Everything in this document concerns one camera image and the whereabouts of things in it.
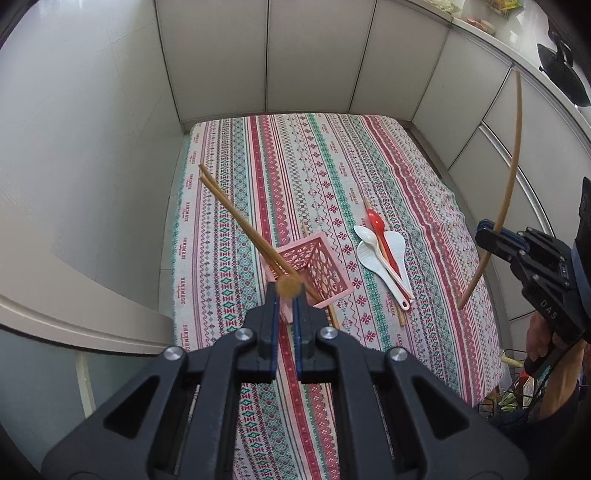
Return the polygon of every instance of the wooden chopstick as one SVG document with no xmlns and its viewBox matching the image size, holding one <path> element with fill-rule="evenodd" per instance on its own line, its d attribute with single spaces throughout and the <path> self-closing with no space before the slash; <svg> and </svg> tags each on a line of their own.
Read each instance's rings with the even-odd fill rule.
<svg viewBox="0 0 591 480">
<path fill-rule="evenodd" d="M 318 292 L 312 287 L 305 279 L 301 277 L 301 275 L 287 262 L 285 259 L 275 250 L 267 240 L 263 238 L 263 236 L 256 231 L 256 229 L 246 220 L 240 212 L 234 207 L 232 202 L 228 199 L 228 197 L 224 194 L 218 183 L 213 179 L 213 177 L 209 174 L 207 169 L 204 165 L 199 165 L 203 175 L 201 176 L 201 181 L 207 187 L 207 189 L 212 192 L 213 196 L 218 199 L 218 201 L 224 205 L 226 210 L 230 212 L 230 214 L 235 218 L 238 222 L 238 225 L 244 230 L 247 237 L 252 241 L 255 245 L 256 249 L 263 255 L 265 261 L 267 261 L 267 257 L 272 259 L 279 267 L 283 269 L 286 274 L 294 275 L 297 277 L 306 288 L 306 291 L 314 298 L 314 301 L 321 302 L 322 298 L 319 296 Z"/>
<path fill-rule="evenodd" d="M 201 172 L 203 173 L 203 175 L 205 175 L 205 178 L 208 179 L 208 181 L 210 182 L 210 184 L 217 190 L 217 192 L 220 195 L 222 195 L 228 202 L 230 202 L 230 199 L 228 198 L 228 196 L 226 195 L 226 193 L 222 190 L 220 184 L 213 178 L 212 174 L 209 173 L 209 170 L 205 167 L 205 165 L 200 164 L 199 165 L 199 169 L 201 170 Z M 264 248 L 258 248 L 258 246 L 257 246 L 258 245 L 258 238 L 251 238 L 250 235 L 248 235 L 247 232 L 245 232 L 245 233 L 246 233 L 246 236 L 255 245 L 256 249 L 259 251 L 259 253 L 261 254 L 261 256 L 265 259 L 265 262 L 267 263 L 267 265 L 269 265 L 269 267 L 272 268 L 272 270 L 275 272 L 275 274 L 277 275 L 277 277 L 280 277 L 281 275 L 284 275 L 285 272 L 269 256 L 269 254 L 267 253 L 267 251 Z"/>
</svg>

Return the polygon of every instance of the pink plastic basket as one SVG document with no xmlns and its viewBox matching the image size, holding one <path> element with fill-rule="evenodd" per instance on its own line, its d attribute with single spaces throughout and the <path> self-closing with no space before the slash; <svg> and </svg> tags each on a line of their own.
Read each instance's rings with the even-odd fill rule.
<svg viewBox="0 0 591 480">
<path fill-rule="evenodd" d="M 353 291 L 349 277 L 344 274 L 322 232 L 284 245 L 277 251 L 320 294 L 323 300 L 315 307 L 324 308 Z M 267 281 L 275 281 L 277 275 L 262 257 L 261 260 Z"/>
</svg>

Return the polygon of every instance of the person's arm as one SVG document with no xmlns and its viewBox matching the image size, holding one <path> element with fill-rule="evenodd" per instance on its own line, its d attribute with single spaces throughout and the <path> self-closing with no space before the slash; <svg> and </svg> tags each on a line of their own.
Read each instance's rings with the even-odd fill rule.
<svg viewBox="0 0 591 480">
<path fill-rule="evenodd" d="M 527 331 L 526 350 L 528 356 L 532 360 L 536 360 L 538 356 L 544 356 L 548 352 L 551 342 L 557 346 L 564 346 L 556 334 L 552 336 L 550 326 L 545 318 L 536 312 L 530 320 L 530 328 Z M 585 345 L 584 340 L 577 343 L 562 357 L 550 373 L 537 420 L 544 420 L 552 416 L 573 395 L 583 363 Z"/>
</svg>

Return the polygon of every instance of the striped tablecloth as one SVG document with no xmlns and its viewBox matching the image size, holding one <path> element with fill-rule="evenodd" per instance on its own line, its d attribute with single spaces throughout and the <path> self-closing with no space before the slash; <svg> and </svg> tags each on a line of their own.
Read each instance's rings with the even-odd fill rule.
<svg viewBox="0 0 591 480">
<path fill-rule="evenodd" d="M 471 405 L 501 377 L 492 306 L 483 281 L 454 307 L 478 256 L 453 194 L 404 129 L 383 116 L 317 113 L 204 122 L 191 132 L 173 238 L 179 345 L 211 345 L 262 303 L 259 256 L 199 182 L 204 163 L 232 202 L 276 247 L 324 232 L 355 291 L 335 306 L 363 345 L 408 348 Z M 356 258 L 363 197 L 406 242 L 416 302 L 399 326 L 382 281 Z M 330 388 L 296 379 L 291 327 L 280 328 L 277 380 L 244 385 L 236 436 L 239 479 L 339 477 Z"/>
</svg>

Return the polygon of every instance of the cabinet door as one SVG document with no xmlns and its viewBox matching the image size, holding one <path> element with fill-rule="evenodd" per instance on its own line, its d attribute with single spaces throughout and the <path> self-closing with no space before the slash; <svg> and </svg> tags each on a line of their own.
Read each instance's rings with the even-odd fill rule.
<svg viewBox="0 0 591 480">
<path fill-rule="evenodd" d="M 267 109 L 347 112 L 375 0 L 269 1 Z"/>
<path fill-rule="evenodd" d="M 378 0 L 351 113 L 412 119 L 446 34 L 442 19 Z"/>
<path fill-rule="evenodd" d="M 571 243 L 579 226 L 583 176 L 591 177 L 589 141 L 582 141 L 563 108 L 542 95 L 537 81 L 522 75 L 523 133 L 519 164 L 540 200 L 556 237 Z M 503 86 L 485 122 L 513 152 L 515 72 Z"/>
<path fill-rule="evenodd" d="M 509 65 L 450 30 L 413 123 L 450 167 L 495 99 Z"/>
<path fill-rule="evenodd" d="M 157 0 L 181 121 L 265 109 L 267 0 Z"/>
<path fill-rule="evenodd" d="M 476 131 L 449 173 L 474 218 L 495 221 L 505 193 L 509 167 L 483 130 Z M 528 226 L 542 230 L 534 207 L 516 182 L 505 227 L 517 231 Z M 496 257 L 492 261 L 503 291 L 507 316 L 514 319 L 534 310 L 521 295 L 521 283 L 509 269 L 509 264 Z"/>
</svg>

